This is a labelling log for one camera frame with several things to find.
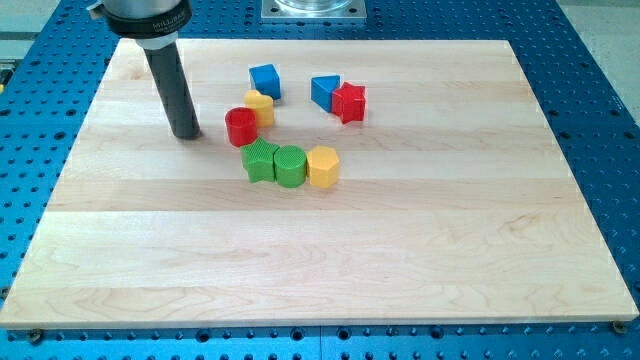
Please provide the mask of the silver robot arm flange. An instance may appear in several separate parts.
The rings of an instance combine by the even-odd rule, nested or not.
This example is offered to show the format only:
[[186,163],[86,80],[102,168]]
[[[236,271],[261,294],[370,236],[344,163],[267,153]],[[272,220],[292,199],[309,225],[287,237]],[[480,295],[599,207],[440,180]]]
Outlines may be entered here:
[[104,19],[111,32],[145,50],[175,43],[193,16],[189,0],[97,0],[86,10],[93,20]]

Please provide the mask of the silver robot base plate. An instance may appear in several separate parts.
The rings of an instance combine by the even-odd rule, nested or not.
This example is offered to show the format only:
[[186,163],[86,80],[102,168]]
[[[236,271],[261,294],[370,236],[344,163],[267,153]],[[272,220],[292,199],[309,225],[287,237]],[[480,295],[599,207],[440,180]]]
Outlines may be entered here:
[[365,0],[262,0],[261,19],[276,20],[364,20]]

